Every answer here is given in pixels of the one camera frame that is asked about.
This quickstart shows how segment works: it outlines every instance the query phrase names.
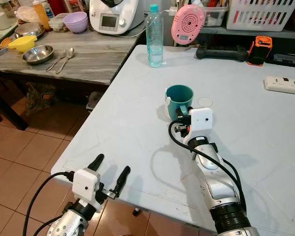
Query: bottle cap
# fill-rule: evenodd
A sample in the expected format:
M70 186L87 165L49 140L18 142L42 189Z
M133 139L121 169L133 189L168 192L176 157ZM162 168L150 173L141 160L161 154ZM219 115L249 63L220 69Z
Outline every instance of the bottle cap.
M151 12L158 12L158 5L157 4L152 4L150 7Z

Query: shelf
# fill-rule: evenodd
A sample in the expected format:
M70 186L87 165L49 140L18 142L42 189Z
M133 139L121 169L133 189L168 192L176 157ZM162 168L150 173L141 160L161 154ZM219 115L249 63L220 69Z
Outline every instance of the shelf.
M226 29L225 26L221 26L221 27L203 27L200 33L247 35L247 36L264 35L264 36L269 36L273 38L295 39L295 31L290 29L283 29L281 32L269 32L269 31L229 30L229 29Z

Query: black cable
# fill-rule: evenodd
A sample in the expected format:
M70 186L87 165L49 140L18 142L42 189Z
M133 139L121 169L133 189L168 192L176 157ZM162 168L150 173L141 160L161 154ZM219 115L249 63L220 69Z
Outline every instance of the black cable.
M236 179L237 179L237 181L238 181L238 184L239 184L240 187L241 187L240 177L239 177L239 174L238 174L238 172L237 172L235 166L233 166L230 162L228 162L228 161L225 160L224 158L222 158L222 159L223 159L223 161L224 161L227 165L229 165L229 166L232 168L232 170L234 171L234 173L235 173L235 175L236 175Z
M200 152L200 151L198 151L198 150L196 150L196 149L194 149L194 148L191 148L191 147L189 147L188 145L185 145L185 144L182 144L181 142L179 142L177 139L175 139L175 137L173 136L173 134L172 134L172 126L173 126L173 124L175 124L175 123L178 123L178 121L177 120L174 120L174 121L172 121L170 124L169 124L169 127L168 127L168 134L169 134L169 136L171 137L171 139L176 143L176 144L178 144L179 146L181 146L181 147L183 147L183 148L185 148L185 149L188 149L188 150L190 150L190 151L193 151L193 152L195 152L196 154L199 154L199 155L201 155L201 156L203 156L204 158L206 158L206 159L208 159L209 161L211 161L211 162L213 162L215 165L217 165L219 168L221 168L231 179L232 179L232 181L235 183L235 185L236 185L236 187L237 187L237 189L238 189L238 191L239 191L239 197L240 197L240 202L241 202L241 205L242 205L242 208L244 209L244 211L247 211L247 209L246 209L246 201L245 201L245 197L244 197L244 193L243 193L243 191L242 191L242 189L241 189L241 185L240 185L240 182L238 182L237 181L237 179L232 175L232 173L231 172L229 172L229 170L227 170L224 166L222 166L219 162L217 162L216 160L214 160L213 158L211 158L210 156L208 156L208 155L206 155L205 153L203 153L203 152Z
M59 220L61 217L62 217L62 215L57 216L56 218L51 219L51 220L47 221L46 223L42 224L42 225L36 230L36 232L34 233L33 236L37 236L37 235L39 234L39 232L40 232L42 229L44 229L47 225L49 225L50 223L53 223L53 222L56 221L56 220Z
M42 188L45 186L45 184L51 180L53 177L55 176L67 176L69 173L68 172L58 172L58 173L55 173L51 176L49 176L42 184L41 186L39 187L39 189L36 191L35 195L33 196L30 204L29 204L29 208L28 208L28 211L26 213L26 216L25 216L25 221L24 221L24 226L23 226L23 236L26 236L26 231L27 231L27 228L28 228L28 223L29 223L29 218L30 218L30 210L31 210L31 207L33 206L34 204L34 201L35 199L37 198L37 195L39 194L39 192L42 190Z

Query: power strip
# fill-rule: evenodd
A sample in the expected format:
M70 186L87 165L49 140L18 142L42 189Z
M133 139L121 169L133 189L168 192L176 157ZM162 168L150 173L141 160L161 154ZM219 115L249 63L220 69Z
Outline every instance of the power strip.
M288 78L267 76L264 80L265 89L295 94L295 80Z

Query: white table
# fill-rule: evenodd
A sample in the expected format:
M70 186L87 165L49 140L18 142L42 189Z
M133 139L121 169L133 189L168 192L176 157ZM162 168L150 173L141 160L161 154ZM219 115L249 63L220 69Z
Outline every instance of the white table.
M194 58L196 49L164 47L160 68L150 68L137 46L52 174L86 167L103 153L107 189L131 167L122 201L215 232L191 172L190 154L174 144L164 114L165 88L184 84L213 101L219 154L240 176L251 224L262 236L295 235L295 94L268 91L267 75L295 79L295 68Z

